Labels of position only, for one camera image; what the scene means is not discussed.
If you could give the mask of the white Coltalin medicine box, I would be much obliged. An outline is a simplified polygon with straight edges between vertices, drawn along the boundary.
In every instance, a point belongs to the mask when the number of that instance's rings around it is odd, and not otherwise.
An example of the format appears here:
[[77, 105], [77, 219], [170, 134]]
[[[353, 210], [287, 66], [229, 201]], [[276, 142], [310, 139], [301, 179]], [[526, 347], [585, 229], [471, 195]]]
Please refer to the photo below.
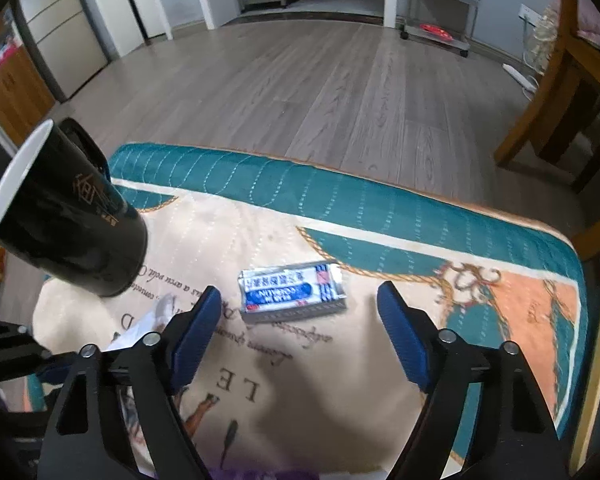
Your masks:
[[335, 260], [267, 266], [238, 275], [240, 315], [247, 324], [301, 321], [347, 310]]

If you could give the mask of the teal orange patterned cushion mat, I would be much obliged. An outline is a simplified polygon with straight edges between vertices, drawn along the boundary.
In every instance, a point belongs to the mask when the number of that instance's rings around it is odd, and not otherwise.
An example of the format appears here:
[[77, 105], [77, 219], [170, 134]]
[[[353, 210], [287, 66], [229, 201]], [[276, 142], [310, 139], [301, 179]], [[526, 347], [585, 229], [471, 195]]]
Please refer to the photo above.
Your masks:
[[572, 413], [588, 315], [559, 233], [405, 188], [253, 154], [152, 143], [110, 158], [143, 216], [145, 260], [121, 295], [57, 278], [33, 333], [55, 353], [129, 346], [191, 309], [222, 311], [174, 404], [215, 478], [371, 477], [398, 458], [425, 404], [377, 310], [391, 282], [468, 344], [518, 344], [558, 430]]

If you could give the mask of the black paper cup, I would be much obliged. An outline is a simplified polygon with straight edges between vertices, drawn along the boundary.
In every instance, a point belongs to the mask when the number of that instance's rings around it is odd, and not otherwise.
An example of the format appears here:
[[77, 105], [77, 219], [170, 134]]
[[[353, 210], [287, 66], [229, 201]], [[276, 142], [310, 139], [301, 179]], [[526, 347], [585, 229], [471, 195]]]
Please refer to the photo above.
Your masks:
[[110, 180], [102, 151], [73, 119], [47, 119], [0, 180], [0, 245], [31, 266], [101, 297], [128, 289], [146, 224]]

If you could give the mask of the wooden chair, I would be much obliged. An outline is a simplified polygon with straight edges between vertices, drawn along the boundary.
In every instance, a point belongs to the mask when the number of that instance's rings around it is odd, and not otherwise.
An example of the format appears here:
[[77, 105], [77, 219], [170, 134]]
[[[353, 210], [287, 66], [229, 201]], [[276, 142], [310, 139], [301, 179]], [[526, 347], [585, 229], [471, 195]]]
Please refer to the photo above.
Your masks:
[[[600, 12], [591, 0], [550, 0], [556, 38], [531, 102], [496, 149], [506, 167], [526, 144], [551, 165], [564, 157], [577, 135], [600, 114]], [[600, 173], [600, 140], [570, 184], [580, 194]]]

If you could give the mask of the wooden cabinet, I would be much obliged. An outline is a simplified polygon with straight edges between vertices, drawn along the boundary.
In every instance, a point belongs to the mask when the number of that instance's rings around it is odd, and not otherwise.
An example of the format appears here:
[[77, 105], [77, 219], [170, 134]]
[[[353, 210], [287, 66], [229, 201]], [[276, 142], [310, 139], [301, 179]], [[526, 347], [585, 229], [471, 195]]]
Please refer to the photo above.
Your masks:
[[0, 126], [15, 146], [20, 146], [55, 104], [8, 4], [0, 13]]

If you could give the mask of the white power strip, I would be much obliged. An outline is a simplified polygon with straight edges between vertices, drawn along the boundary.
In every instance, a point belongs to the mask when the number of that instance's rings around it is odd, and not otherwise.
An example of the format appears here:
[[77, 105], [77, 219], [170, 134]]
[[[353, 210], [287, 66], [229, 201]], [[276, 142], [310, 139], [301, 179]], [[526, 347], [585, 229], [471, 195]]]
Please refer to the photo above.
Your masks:
[[524, 90], [534, 93], [536, 91], [536, 84], [524, 76], [519, 70], [516, 70], [514, 66], [507, 63], [502, 64], [502, 69], [506, 71], [521, 86]]

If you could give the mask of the beige refrigerator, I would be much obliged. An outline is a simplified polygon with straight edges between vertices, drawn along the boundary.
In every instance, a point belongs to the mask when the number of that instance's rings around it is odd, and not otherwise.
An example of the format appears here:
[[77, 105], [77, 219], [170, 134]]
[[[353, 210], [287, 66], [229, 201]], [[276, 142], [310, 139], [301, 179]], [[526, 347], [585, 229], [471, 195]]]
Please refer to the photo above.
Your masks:
[[44, 76], [68, 100], [108, 63], [81, 0], [17, 0]]

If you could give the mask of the grey rolling shelf cart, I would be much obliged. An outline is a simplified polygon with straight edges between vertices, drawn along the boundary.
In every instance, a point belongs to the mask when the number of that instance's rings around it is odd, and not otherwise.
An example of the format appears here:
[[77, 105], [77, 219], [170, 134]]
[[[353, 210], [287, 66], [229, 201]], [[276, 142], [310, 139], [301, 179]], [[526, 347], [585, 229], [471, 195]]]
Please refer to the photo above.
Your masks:
[[456, 51], [467, 58], [480, 0], [406, 0], [400, 37]]

